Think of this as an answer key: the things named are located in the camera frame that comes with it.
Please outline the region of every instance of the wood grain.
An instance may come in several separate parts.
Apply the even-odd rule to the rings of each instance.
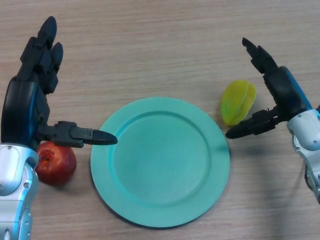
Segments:
[[[221,122],[222,91],[235,79],[257,88],[254,109],[275,104],[241,44],[247,37],[287,66],[320,104],[319,0],[2,0],[0,106],[29,39],[48,16],[64,47],[50,123],[99,128],[123,105],[149,96],[189,101]],[[218,203],[170,230],[131,226],[110,213],[91,183],[91,147],[64,189],[43,184],[33,204],[33,240],[313,240],[319,204],[301,176],[285,123],[228,141],[230,178]]]

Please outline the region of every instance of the plate center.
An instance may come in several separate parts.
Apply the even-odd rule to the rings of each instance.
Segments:
[[[202,134],[169,112],[141,115],[118,136],[115,175],[131,197],[152,206],[174,204],[192,194],[209,168]]]

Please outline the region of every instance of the table surface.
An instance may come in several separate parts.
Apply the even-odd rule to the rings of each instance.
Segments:
[[[320,104],[319,0],[2,0],[0,106],[29,37],[51,15],[64,59],[48,96],[50,124],[66,120],[98,129],[134,100],[168,96],[199,106],[225,132],[219,104],[231,81],[255,84],[253,111],[275,105],[242,37],[287,66],[313,106]],[[62,189],[39,186],[32,239],[318,239],[319,204],[303,180],[286,124],[228,144],[230,176],[219,201],[198,220],[170,230],[132,226],[109,212],[91,182],[91,146],[75,149],[72,181]]]

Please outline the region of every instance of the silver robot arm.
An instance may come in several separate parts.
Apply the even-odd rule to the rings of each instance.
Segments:
[[[0,144],[0,239],[31,239],[38,161],[38,154],[29,147]]]
[[[263,80],[276,106],[260,110],[226,133],[228,139],[259,135],[276,128],[281,122],[292,135],[292,145],[305,163],[304,178],[320,204],[320,107],[314,109],[285,66],[278,66],[260,45],[243,38],[242,44],[251,56],[252,65],[263,74]]]
[[[29,39],[20,57],[22,66],[6,90],[1,115],[0,240],[31,238],[31,206],[39,184],[37,149],[42,141],[71,148],[118,142],[108,132],[75,122],[48,125],[47,95],[56,89],[63,58],[62,44],[53,45],[56,33],[56,19],[50,16],[37,37]]]
[[[305,163],[305,180],[320,203],[320,114],[307,110],[287,123],[294,150]]]

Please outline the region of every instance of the green plate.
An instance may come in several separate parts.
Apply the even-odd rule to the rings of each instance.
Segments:
[[[198,107],[175,98],[144,98],[119,109],[101,130],[114,134],[118,144],[92,147],[92,179],[122,218],[175,227],[200,217],[223,193],[228,145]]]

